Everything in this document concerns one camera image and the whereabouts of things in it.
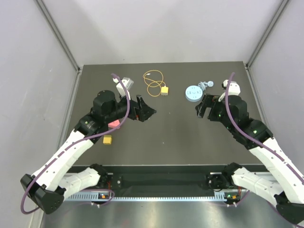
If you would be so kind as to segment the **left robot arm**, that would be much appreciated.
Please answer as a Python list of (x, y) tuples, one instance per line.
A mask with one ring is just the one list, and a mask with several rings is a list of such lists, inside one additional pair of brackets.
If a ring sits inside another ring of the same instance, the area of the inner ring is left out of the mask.
[(156, 110), (149, 107), (140, 95), (136, 100), (124, 96), (117, 101), (114, 92), (99, 92), (90, 112), (79, 120), (52, 158), (33, 174), (21, 178), (24, 197), (29, 197), (39, 209), (51, 214), (71, 195), (89, 187), (105, 187), (108, 177), (98, 164), (69, 177), (65, 174), (102, 136), (113, 132), (109, 123), (118, 119), (124, 122), (127, 118), (144, 122), (155, 113)]

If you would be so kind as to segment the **yellow cube plug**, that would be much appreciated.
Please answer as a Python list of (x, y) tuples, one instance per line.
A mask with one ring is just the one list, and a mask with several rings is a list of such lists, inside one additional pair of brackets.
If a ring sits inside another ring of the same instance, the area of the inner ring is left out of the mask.
[(112, 144), (112, 136), (111, 135), (104, 135), (103, 136), (103, 144), (111, 145)]

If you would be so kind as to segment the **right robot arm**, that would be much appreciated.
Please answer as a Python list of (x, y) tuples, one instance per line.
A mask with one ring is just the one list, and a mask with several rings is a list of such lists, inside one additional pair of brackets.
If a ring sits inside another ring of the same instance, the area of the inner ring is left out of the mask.
[(237, 95), (220, 99), (204, 95), (195, 107), (202, 118), (222, 123), (233, 138), (257, 157), (274, 177), (274, 181), (259, 177), (235, 162), (225, 166), (218, 175), (208, 175), (212, 189), (242, 187), (273, 205), (288, 222), (299, 226), (304, 220), (304, 175), (280, 148), (273, 133), (260, 120), (249, 117), (247, 103)]

